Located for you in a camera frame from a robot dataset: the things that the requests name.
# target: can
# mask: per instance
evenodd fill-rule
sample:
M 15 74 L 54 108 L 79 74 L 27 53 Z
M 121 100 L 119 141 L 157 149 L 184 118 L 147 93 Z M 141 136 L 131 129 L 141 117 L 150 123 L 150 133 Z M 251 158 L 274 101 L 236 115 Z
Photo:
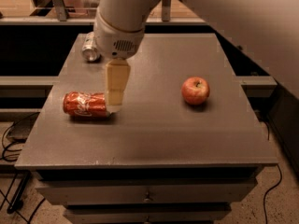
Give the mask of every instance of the can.
M 94 32 L 86 34 L 85 41 L 82 46 L 81 54 L 88 62 L 94 62 L 101 57 L 96 46 Z
M 63 109 L 76 117 L 105 118 L 110 115 L 103 93 L 69 92 L 64 96 Z

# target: drawer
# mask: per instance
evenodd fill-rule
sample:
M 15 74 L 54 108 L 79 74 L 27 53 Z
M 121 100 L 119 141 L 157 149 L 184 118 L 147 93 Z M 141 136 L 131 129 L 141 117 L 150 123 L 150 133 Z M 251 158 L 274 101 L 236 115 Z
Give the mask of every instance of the drawer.
M 241 201 L 256 185 L 203 180 L 49 181 L 36 189 L 51 204 L 231 203 Z
M 225 203 L 140 204 L 67 209 L 64 216 L 74 224 L 95 223 L 196 223 L 223 219 L 231 208 Z

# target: gray tabletop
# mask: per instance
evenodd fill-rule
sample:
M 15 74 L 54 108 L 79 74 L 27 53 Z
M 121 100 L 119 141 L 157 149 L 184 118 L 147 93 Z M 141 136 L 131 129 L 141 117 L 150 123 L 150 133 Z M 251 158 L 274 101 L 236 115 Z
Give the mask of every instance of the gray tabletop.
M 256 166 L 275 163 L 248 99 L 213 34 L 146 35 L 121 111 L 71 119 L 63 97 L 104 91 L 104 65 L 86 63 L 79 35 L 16 163 L 19 169 Z M 204 77 L 210 97 L 186 105 L 180 87 Z

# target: red soda can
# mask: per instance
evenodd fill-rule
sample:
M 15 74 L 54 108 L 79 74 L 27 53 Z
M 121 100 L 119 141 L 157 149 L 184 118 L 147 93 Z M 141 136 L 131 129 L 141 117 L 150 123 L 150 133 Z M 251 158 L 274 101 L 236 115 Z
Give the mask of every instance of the red soda can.
M 64 96 L 64 112 L 70 116 L 105 118 L 110 114 L 106 109 L 103 93 L 72 91 Z

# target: apple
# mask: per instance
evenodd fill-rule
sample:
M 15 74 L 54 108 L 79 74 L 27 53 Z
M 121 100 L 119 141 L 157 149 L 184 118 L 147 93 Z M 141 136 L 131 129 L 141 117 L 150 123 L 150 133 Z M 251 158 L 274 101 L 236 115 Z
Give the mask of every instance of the apple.
M 189 105 L 200 105 L 209 96 L 209 85 L 201 77 L 189 77 L 181 86 L 181 94 Z

